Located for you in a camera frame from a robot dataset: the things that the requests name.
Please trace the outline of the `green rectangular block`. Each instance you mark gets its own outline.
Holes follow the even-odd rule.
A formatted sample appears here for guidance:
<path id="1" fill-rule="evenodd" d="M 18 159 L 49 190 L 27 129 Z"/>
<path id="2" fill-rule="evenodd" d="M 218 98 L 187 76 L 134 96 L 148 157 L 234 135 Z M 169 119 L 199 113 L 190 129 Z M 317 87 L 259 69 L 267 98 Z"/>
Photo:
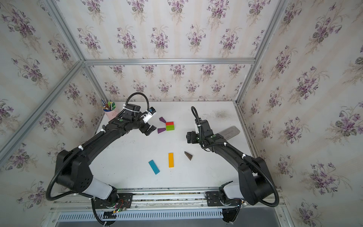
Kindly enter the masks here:
<path id="1" fill-rule="evenodd" d="M 171 124 L 171 125 L 167 125 L 165 128 L 167 131 L 173 131 L 175 129 L 175 126 L 173 124 Z"/>

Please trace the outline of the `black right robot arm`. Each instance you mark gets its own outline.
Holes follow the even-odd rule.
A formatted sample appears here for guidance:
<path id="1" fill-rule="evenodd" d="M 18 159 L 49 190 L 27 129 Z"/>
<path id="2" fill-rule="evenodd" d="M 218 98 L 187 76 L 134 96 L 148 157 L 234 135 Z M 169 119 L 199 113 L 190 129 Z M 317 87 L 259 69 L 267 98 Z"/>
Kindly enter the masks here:
<path id="1" fill-rule="evenodd" d="M 221 134 L 213 133 L 209 122 L 199 117 L 195 107 L 191 107 L 191 111 L 195 117 L 196 130 L 187 133 L 187 142 L 199 144 L 203 150 L 221 156 L 238 174 L 237 183 L 230 181 L 219 187 L 220 201 L 226 204 L 239 199 L 250 205 L 261 203 L 277 207 L 280 203 L 279 194 L 265 160 L 241 152 Z"/>

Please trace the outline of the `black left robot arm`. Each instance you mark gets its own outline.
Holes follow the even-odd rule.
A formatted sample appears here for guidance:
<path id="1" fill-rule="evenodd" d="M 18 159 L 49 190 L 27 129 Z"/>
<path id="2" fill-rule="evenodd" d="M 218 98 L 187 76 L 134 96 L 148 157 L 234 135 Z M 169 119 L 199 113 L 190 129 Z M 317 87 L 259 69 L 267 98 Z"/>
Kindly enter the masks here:
<path id="1" fill-rule="evenodd" d="M 122 111 L 107 125 L 103 125 L 95 136 L 73 150 L 62 150 L 57 155 L 55 173 L 45 194 L 47 200 L 54 201 L 70 194 L 79 194 L 103 200 L 108 206 L 116 204 L 119 199 L 117 189 L 96 179 L 90 165 L 103 150 L 130 131 L 139 130 L 148 136 L 156 130 L 155 126 L 148 123 L 156 114 L 155 108 L 147 103 L 146 111 L 142 112 L 140 106 L 129 103 L 136 95 L 137 92 L 131 94 Z"/>

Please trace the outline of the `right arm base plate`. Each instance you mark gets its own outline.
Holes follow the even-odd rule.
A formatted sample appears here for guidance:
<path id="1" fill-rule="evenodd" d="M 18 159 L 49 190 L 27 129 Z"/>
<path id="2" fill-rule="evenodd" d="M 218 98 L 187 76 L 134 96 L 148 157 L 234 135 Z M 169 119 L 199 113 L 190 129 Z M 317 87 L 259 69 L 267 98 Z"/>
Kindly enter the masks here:
<path id="1" fill-rule="evenodd" d="M 232 206 L 242 205 L 244 202 L 241 199 L 229 199 L 227 196 L 220 191 L 207 191 L 204 193 L 205 199 L 207 200 L 208 207 L 218 206 Z"/>

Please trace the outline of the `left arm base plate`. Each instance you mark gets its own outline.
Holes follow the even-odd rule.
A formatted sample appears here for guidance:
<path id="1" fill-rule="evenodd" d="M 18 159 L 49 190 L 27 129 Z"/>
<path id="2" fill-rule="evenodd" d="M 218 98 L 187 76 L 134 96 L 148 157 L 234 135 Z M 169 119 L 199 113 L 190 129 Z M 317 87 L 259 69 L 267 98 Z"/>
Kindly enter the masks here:
<path id="1" fill-rule="evenodd" d="M 125 210 L 131 207 L 133 193 L 118 193 L 110 195 L 108 199 L 94 199 L 95 209 L 120 209 Z"/>

